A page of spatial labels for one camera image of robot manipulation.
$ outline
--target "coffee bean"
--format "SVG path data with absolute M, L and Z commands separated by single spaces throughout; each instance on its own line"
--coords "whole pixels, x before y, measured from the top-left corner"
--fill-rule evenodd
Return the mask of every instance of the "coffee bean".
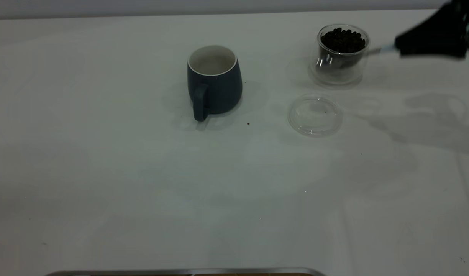
M 362 35 L 354 31 L 336 28 L 333 31 L 325 33 L 320 40 L 326 47 L 340 53 L 355 53 L 366 47 L 366 41 L 361 38 Z

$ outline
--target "glass jar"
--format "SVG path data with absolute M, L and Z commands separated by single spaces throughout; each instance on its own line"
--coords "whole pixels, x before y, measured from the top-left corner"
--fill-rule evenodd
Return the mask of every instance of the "glass jar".
M 334 29 L 350 30 L 361 34 L 365 40 L 364 49 L 354 53 L 340 53 L 328 48 L 321 38 Z M 343 85 L 358 81 L 364 73 L 369 49 L 369 35 L 361 28 L 347 24 L 325 26 L 318 33 L 310 56 L 310 69 L 314 77 L 324 84 Z

